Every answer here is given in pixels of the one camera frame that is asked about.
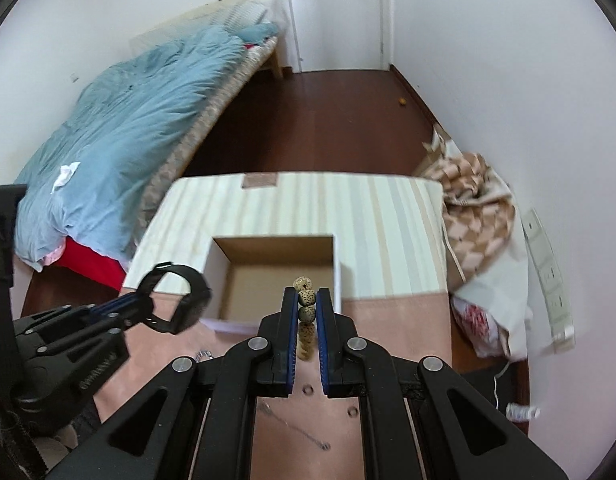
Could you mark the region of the pink suede mat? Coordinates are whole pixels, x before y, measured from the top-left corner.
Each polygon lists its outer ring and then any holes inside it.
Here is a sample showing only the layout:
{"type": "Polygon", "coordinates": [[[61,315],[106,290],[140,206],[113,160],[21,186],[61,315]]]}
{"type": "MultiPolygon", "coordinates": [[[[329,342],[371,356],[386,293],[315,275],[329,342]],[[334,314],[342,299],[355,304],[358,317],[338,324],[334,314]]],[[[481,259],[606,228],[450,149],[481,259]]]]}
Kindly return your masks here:
{"type": "MultiPolygon", "coordinates": [[[[451,320],[444,292],[381,299],[346,299],[344,315],[359,336],[393,356],[451,359],[451,320]]],[[[140,324],[128,330],[130,358],[96,394],[102,419],[147,384],[178,356],[218,358],[242,336],[218,333],[203,323],[174,336],[140,324]]],[[[361,429],[355,399],[328,399],[322,392],[319,360],[299,361],[293,393],[258,402],[252,468],[254,479],[361,479],[361,429]]]]}

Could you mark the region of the red bed sheet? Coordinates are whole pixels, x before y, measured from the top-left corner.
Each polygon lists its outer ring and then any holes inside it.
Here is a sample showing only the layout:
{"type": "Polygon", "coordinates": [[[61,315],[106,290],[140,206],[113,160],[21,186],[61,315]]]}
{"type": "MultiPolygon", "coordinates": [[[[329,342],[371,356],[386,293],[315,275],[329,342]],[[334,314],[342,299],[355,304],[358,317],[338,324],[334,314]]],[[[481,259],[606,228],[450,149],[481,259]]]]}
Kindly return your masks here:
{"type": "Polygon", "coordinates": [[[102,256],[70,237],[66,237],[58,249],[44,256],[41,263],[44,266],[71,270],[118,292],[122,289],[126,277],[124,268],[117,260],[102,256]]]}

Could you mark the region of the white cardboard box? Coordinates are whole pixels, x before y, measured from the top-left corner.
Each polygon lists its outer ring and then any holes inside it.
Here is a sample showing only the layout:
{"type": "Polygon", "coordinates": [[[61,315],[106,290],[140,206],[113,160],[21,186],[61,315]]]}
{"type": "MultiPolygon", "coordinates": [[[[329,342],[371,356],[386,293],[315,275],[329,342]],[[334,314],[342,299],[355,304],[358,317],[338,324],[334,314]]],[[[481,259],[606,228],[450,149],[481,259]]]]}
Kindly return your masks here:
{"type": "Polygon", "coordinates": [[[212,300],[201,322],[219,333],[253,335],[260,320],[281,309],[295,278],[326,288],[342,310],[342,272],[333,234],[214,237],[203,269],[212,300]]]}

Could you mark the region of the light blue duvet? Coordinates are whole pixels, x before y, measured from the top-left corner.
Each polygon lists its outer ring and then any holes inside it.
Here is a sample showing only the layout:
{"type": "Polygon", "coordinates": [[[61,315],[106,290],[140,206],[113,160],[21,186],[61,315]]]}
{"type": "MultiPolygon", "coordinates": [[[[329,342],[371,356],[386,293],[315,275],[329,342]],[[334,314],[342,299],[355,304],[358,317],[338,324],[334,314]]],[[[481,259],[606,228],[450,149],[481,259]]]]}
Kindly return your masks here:
{"type": "Polygon", "coordinates": [[[17,257],[41,270],[73,240],[128,266],[148,182],[248,48],[277,32],[270,22],[203,26],[99,74],[16,179],[27,188],[17,257]]]}

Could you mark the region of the striped cream tablecloth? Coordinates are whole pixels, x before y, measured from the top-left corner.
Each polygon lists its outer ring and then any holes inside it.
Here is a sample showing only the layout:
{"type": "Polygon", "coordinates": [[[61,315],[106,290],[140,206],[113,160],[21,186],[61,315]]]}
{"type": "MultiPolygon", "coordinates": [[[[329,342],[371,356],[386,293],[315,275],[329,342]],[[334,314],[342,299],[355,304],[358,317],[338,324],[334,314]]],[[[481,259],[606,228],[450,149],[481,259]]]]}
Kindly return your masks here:
{"type": "Polygon", "coordinates": [[[204,268],[214,237],[331,235],[345,299],[447,289],[439,183],[385,174],[279,172],[171,185],[131,261],[135,288],[157,263],[204,268]]]}

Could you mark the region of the red white printed bag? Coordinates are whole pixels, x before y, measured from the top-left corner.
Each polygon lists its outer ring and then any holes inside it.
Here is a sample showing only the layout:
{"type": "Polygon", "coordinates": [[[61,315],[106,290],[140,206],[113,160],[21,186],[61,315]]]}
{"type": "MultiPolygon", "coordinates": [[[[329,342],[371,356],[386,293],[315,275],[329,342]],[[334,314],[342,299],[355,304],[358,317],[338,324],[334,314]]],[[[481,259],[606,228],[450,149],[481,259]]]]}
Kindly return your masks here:
{"type": "Polygon", "coordinates": [[[506,354],[500,327],[490,313],[457,296],[450,297],[450,306],[454,319],[471,341],[476,356],[485,359],[506,354]]]}

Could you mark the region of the white plastic bottle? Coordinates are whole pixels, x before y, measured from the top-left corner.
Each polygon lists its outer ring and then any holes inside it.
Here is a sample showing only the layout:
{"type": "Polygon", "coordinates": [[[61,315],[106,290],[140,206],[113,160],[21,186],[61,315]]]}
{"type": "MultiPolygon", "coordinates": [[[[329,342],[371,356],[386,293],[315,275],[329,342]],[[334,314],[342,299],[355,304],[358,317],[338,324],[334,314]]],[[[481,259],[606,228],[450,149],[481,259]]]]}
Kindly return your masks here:
{"type": "Polygon", "coordinates": [[[540,415],[540,408],[535,405],[522,405],[517,403],[509,403],[506,406],[506,419],[510,422],[531,422],[540,415]]]}

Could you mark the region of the white cloth bag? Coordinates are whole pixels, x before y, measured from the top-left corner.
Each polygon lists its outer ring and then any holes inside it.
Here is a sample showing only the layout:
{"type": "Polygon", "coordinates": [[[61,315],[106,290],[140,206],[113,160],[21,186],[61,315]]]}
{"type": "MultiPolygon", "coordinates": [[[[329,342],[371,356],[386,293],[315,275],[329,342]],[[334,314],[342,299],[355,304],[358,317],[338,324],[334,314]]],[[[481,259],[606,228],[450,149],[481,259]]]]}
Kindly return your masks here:
{"type": "MultiPolygon", "coordinates": [[[[489,170],[496,190],[508,192],[512,204],[517,203],[510,188],[494,171],[489,170]]],[[[528,357],[526,325],[532,320],[528,305],[529,262],[521,215],[515,209],[512,233],[506,247],[487,269],[471,278],[453,295],[481,308],[486,320],[496,324],[500,351],[510,361],[528,357]]]]}

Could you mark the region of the checkered beige scarf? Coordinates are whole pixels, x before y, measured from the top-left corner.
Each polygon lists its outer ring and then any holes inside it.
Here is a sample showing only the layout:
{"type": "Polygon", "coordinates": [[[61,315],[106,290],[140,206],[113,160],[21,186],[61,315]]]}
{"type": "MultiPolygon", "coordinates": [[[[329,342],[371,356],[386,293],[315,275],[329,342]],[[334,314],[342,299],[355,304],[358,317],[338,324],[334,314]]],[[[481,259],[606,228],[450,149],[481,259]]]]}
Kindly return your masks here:
{"type": "Polygon", "coordinates": [[[440,156],[419,173],[442,185],[448,289],[484,272],[512,235],[512,193],[478,153],[440,156]]]}

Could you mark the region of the white power strip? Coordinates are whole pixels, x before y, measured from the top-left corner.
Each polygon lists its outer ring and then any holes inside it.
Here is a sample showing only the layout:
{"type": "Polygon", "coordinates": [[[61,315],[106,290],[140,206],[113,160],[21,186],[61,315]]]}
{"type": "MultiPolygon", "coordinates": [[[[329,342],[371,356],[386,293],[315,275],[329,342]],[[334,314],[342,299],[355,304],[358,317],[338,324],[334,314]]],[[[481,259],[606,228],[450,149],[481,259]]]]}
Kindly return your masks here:
{"type": "Polygon", "coordinates": [[[565,353],[575,348],[576,330],[558,260],[535,208],[523,214],[522,226],[546,306],[550,348],[554,353],[565,353]]]}

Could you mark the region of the patterned mattress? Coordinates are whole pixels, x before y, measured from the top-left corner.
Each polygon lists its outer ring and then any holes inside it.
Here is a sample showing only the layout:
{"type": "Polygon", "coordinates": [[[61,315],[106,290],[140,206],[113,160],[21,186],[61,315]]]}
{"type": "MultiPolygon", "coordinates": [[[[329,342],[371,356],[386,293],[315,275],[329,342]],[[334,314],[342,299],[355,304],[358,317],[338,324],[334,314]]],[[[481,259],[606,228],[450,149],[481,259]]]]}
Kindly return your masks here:
{"type": "Polygon", "coordinates": [[[276,32],[264,39],[245,45],[245,54],[235,68],[220,80],[197,107],[195,120],[174,150],[144,189],[136,225],[132,231],[132,246],[138,247],[148,225],[158,211],[168,188],[182,176],[193,155],[218,122],[220,115],[238,95],[255,73],[270,70],[273,77],[284,76],[278,42],[287,24],[282,0],[217,0],[160,23],[129,41],[131,52],[143,53],[164,42],[184,36],[203,25],[222,25],[230,32],[259,24],[276,25],[276,32]]]}

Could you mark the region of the white door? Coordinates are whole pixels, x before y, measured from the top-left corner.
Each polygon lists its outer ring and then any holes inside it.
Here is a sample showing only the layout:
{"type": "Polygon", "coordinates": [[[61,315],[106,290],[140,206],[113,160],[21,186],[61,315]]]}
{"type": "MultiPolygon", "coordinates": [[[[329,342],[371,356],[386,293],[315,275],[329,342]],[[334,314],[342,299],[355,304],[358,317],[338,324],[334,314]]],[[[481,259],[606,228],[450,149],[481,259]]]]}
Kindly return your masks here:
{"type": "Polygon", "coordinates": [[[288,0],[301,72],[386,70],[386,0],[288,0]]]}

